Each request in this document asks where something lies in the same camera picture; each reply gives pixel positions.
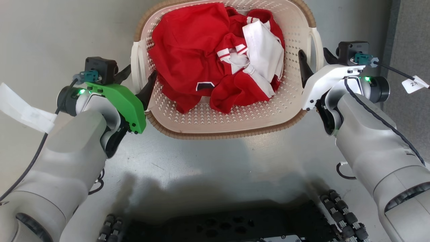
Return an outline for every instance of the red fabric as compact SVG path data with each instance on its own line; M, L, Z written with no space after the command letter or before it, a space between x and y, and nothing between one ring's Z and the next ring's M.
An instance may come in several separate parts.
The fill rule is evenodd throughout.
M271 32L282 32L270 11L252 10L248 16L270 21ZM163 85L162 92L176 102L177 110L186 113L201 99L210 96L211 108L229 113L233 105L250 105L269 98L250 75L231 74L231 65L222 62L217 52L246 46L242 27L246 16L222 3L208 3L171 11L154 29L154 47L149 50ZM272 87L280 84L275 77ZM212 82L215 88L196 91L199 82Z

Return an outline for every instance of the red and white garment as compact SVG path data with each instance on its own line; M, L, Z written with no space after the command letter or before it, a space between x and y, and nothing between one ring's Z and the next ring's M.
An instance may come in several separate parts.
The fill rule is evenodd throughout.
M263 24L266 32L242 29L251 23ZM211 108L229 113L233 105L268 101L280 84L279 63L263 70L266 67L259 63L265 59L274 63L273 58L254 58L261 51L279 50L263 47L274 44L273 40L266 42L267 33L281 42L277 43L282 59L279 55L273 58L282 66L283 35L270 11L255 9L243 16L222 3L202 4L165 14L154 29L154 47L148 52L160 74L162 92L176 102L179 112L188 112L202 96L210 96ZM246 40L249 36L258 37L258 42L250 42L250 46Z

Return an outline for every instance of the brown woven rim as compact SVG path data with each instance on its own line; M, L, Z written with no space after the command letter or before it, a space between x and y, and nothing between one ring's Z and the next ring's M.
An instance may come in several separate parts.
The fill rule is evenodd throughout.
M306 17L307 24L310 28L316 27L315 18L313 17L313 14L306 3L303 2L303 0L289 0L290 2L294 3L297 7L300 8L300 10L303 12L303 14ZM168 6L178 5L181 3L188 3L193 2L193 0L170 0L170 1L164 1L161 2L154 7L150 8L140 19L137 28L136 33L134 36L134 41L138 42L141 40L143 27L145 26L148 19L158 10L161 10ZM158 122L158 120L154 117L151 111L146 112L146 117L148 118L149 122L161 133L175 138L175 139L181 139L181 140L220 140L220 139L232 139L232 138L240 138L240 137L246 137L246 136L253 136L258 134L264 134L264 133L272 133L276 131L281 131L284 129L287 129L294 124L298 123L306 114L305 110L300 110L293 118L288 120L287 122L259 128L259 129L253 129L253 130L246 130L246 131L237 131L237 132L227 132L227 133L179 133L172 131L166 127L164 127L162 124Z

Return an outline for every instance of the beige plastic basket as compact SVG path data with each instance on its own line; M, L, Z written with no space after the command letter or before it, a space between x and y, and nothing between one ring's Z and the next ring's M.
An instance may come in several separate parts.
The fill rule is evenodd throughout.
M161 17L170 11L214 1L171 0L159 3L140 20L135 43L132 48L132 79L134 92L138 93L155 69L147 50L154 45L152 31ZM305 115L301 109L300 68L298 51L303 50L310 62L311 38L316 50L316 68L322 68L323 48L316 30L315 18L302 0L222 0L225 6L234 7L245 14L252 9L270 10L281 27L285 39L284 76L277 94L269 102L249 106L233 107L230 114L212 110L209 98L203 97L200 103L186 114L176 111L175 102L162 92L157 81L146 112L150 123L161 133L186 140L212 140L245 137L283 130L296 124Z

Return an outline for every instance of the basket handle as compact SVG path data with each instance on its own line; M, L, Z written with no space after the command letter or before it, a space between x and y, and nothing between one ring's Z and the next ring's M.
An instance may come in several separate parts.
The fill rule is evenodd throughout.
M145 75L145 63L142 51L144 50L144 48L142 48L143 45L145 45L145 43L143 43L142 40L134 42L132 47L132 54L130 57L134 94L138 94L147 82Z
M319 71L324 66L323 42L321 41L321 36L319 35L316 28L309 28L309 29L310 29L310 35L313 38L313 43L315 44L316 71Z

